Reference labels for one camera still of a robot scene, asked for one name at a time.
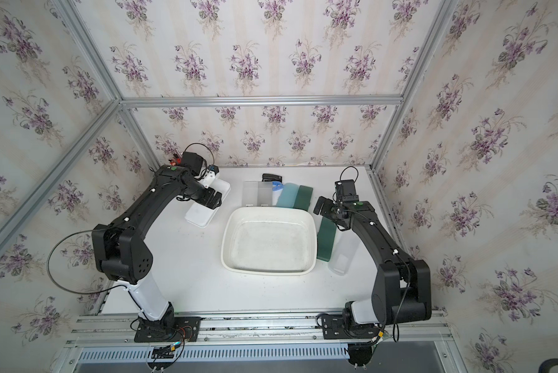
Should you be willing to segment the light blue pencil case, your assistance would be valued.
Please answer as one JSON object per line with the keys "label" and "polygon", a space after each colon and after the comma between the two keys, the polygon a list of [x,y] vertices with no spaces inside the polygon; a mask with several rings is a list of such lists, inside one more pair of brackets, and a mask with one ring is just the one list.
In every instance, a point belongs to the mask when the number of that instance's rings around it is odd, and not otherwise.
{"label": "light blue pencil case", "polygon": [[294,183],[285,183],[275,206],[278,208],[293,208],[298,192],[299,185]]}

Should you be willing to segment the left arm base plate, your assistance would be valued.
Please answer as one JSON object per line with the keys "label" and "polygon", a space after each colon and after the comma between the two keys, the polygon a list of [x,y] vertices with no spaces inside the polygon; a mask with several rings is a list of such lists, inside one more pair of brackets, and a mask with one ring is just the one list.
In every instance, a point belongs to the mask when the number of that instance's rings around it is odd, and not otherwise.
{"label": "left arm base plate", "polygon": [[175,317],[172,326],[163,326],[138,317],[131,323],[135,332],[134,343],[195,342],[198,338],[202,318]]}

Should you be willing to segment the white storage basin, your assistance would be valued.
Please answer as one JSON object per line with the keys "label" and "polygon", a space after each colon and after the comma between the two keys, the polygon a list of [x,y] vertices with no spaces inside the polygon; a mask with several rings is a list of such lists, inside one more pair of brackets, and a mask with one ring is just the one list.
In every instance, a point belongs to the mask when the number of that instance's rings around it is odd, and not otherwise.
{"label": "white storage basin", "polygon": [[241,274],[300,276],[316,266],[316,225],[307,211],[244,207],[229,217],[221,264]]}

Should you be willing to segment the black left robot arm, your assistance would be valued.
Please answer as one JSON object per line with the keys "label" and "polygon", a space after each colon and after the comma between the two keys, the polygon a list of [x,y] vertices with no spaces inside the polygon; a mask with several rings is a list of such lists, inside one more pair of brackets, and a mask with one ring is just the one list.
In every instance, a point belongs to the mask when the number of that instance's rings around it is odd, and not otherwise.
{"label": "black left robot arm", "polygon": [[221,206],[222,192],[204,186],[199,175],[187,166],[161,166],[128,210],[108,225],[97,225],[92,230],[96,269],[124,288],[145,326],[171,329],[175,324],[173,305],[150,274],[154,260],[145,243],[148,230],[177,197],[212,211]]}

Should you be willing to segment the frosted clear pencil case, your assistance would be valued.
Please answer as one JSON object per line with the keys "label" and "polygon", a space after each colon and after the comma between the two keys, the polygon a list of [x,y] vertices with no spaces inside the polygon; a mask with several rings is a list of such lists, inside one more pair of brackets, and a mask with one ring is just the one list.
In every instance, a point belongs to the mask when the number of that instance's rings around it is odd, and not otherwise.
{"label": "frosted clear pencil case", "polygon": [[360,239],[352,231],[341,233],[328,262],[328,268],[334,274],[344,276],[351,267],[351,263],[360,246]]}

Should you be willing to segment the white pencil case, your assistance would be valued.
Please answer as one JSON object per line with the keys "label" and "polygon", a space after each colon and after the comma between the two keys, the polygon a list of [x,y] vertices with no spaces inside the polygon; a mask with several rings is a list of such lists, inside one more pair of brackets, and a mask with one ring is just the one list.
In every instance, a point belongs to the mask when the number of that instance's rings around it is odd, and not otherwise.
{"label": "white pencil case", "polygon": [[185,214],[184,218],[190,224],[196,225],[199,228],[206,228],[220,208],[221,203],[226,199],[228,193],[231,191],[231,186],[227,181],[218,178],[214,180],[201,180],[199,184],[204,187],[206,192],[213,193],[213,202],[216,202],[216,197],[218,197],[218,195],[220,196],[218,199],[218,205],[216,207],[211,207],[212,203],[194,202]]}

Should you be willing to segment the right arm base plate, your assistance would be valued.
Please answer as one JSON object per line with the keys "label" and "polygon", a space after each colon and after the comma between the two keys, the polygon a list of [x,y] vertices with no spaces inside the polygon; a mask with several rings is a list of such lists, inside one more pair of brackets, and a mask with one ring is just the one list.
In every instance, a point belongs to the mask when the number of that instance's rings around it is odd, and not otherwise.
{"label": "right arm base plate", "polygon": [[358,324],[342,314],[320,313],[316,316],[316,325],[321,329],[324,340],[375,340],[381,334],[378,324]]}

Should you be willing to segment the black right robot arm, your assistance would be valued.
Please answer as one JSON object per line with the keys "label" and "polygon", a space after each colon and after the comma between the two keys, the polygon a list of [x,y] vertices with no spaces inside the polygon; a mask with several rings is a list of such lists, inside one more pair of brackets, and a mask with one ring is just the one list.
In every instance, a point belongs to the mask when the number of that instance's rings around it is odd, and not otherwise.
{"label": "black right robot arm", "polygon": [[370,298],[346,304],[344,333],[356,339],[380,334],[387,326],[429,320],[431,272],[424,260],[403,252],[366,201],[319,197],[313,212],[361,240],[376,268]]}

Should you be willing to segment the dark green pencil case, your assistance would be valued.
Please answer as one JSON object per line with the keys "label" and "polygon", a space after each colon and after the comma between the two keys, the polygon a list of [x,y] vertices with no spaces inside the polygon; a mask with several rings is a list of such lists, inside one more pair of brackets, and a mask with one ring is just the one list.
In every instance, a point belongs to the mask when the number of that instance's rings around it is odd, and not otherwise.
{"label": "dark green pencil case", "polygon": [[317,255],[318,260],[329,262],[333,253],[337,227],[330,220],[322,218],[319,231],[317,233]]}
{"label": "dark green pencil case", "polygon": [[293,208],[302,211],[308,211],[311,204],[312,196],[313,188],[311,186],[300,185],[295,197]]}

